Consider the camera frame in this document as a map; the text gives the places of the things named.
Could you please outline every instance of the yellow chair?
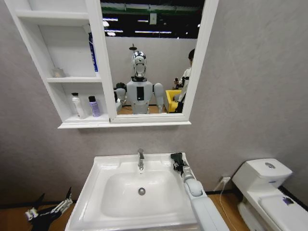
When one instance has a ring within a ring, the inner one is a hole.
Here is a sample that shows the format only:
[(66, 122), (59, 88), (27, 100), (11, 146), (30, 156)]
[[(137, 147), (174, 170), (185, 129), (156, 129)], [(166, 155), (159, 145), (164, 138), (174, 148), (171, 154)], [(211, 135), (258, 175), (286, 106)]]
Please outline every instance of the yellow chair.
[(177, 109), (178, 102), (174, 102), (173, 97), (180, 93), (181, 93), (181, 90), (166, 90), (166, 94), (164, 96), (164, 105), (168, 113), (174, 112), (175, 109)]

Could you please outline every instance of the mirror frame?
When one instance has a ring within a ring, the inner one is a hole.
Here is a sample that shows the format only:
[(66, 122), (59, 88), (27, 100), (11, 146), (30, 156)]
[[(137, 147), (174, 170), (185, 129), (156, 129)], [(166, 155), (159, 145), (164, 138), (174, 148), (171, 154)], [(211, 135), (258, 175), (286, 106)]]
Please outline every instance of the mirror frame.
[(89, 21), (92, 28), (93, 39), (95, 43), (96, 61), (102, 78), (103, 91), (107, 111), (111, 123), (147, 123), (147, 125), (185, 125), (191, 124), (189, 117), (191, 114), (193, 100), (197, 90), (203, 62), (205, 59), (206, 49), (208, 46), (212, 26), (219, 0), (206, 0), (203, 8), (202, 19), (200, 23), (197, 44), (192, 64), (191, 80), (188, 85), (185, 104), (182, 113), (172, 114), (138, 114), (138, 115), (118, 115), (116, 111), (112, 76), (109, 66), (109, 57), (106, 46), (105, 32), (103, 27), (103, 14), (101, 11), (100, 1), (88, 1), (93, 4), (94, 9), (89, 14)]

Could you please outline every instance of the gray wall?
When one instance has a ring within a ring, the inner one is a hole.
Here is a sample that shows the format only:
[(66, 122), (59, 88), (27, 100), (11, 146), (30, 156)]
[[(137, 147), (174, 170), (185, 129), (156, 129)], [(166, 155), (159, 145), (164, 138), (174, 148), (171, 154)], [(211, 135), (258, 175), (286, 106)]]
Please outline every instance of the gray wall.
[(96, 155), (185, 151), (212, 190), (254, 158), (275, 157), (308, 204), (308, 1), (221, 0), (191, 126), (57, 130), (60, 119), (0, 1), (0, 203), (74, 199)]

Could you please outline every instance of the vanity cabinet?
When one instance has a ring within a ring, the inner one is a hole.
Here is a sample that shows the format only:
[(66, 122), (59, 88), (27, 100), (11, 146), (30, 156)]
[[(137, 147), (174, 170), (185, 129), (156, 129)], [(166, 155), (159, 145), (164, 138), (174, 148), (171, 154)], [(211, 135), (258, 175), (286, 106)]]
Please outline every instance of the vanity cabinet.
[[(62, 123), (58, 128), (106, 128), (188, 125), (218, 0), (205, 3), (192, 75), (183, 113), (117, 115), (99, 0), (5, 0), (20, 35), (50, 95)], [(98, 72), (89, 46), (91, 30)], [(65, 77), (54, 77), (53, 69)], [(71, 93), (78, 92), (87, 114), (79, 119)], [(89, 96), (95, 96), (101, 115), (93, 117)]]

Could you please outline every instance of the white wall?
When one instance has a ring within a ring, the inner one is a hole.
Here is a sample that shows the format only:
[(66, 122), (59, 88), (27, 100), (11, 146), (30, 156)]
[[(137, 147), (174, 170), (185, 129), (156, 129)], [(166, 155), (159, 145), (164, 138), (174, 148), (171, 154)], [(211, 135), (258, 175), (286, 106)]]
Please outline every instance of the white wall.
[(176, 38), (127, 38), (106, 37), (109, 64), (113, 86), (127, 84), (133, 76), (131, 65), (132, 51), (128, 48), (134, 43), (138, 51), (144, 52), (147, 59), (146, 77), (155, 84), (161, 83), (164, 89), (174, 86), (173, 80), (183, 76), (190, 67), (188, 54), (195, 48), (196, 39)]

